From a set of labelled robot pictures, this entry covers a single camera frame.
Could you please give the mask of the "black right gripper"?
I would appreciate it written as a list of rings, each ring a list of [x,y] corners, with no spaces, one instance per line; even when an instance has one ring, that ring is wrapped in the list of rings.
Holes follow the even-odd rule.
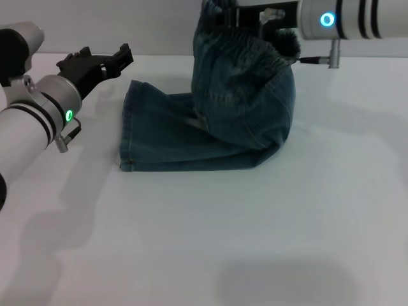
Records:
[[[216,29],[258,29],[271,25],[275,29],[297,28],[297,9],[299,1],[259,4],[253,6],[234,6],[217,13],[214,17]]]

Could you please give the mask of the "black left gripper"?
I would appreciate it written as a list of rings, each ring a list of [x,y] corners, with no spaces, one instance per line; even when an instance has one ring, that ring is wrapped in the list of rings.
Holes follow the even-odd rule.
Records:
[[[60,70],[58,75],[69,80],[85,99],[99,83],[120,77],[133,61],[131,49],[124,43],[113,55],[92,55],[90,48],[84,47],[68,54],[56,66]]]

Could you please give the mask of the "blue denim shorts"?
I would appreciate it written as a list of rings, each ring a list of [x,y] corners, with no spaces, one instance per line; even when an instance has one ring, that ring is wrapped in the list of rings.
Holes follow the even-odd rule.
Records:
[[[259,166],[286,142],[300,55],[294,31],[216,29],[237,0],[203,0],[193,38],[191,91],[132,81],[124,100],[123,171],[218,171]]]

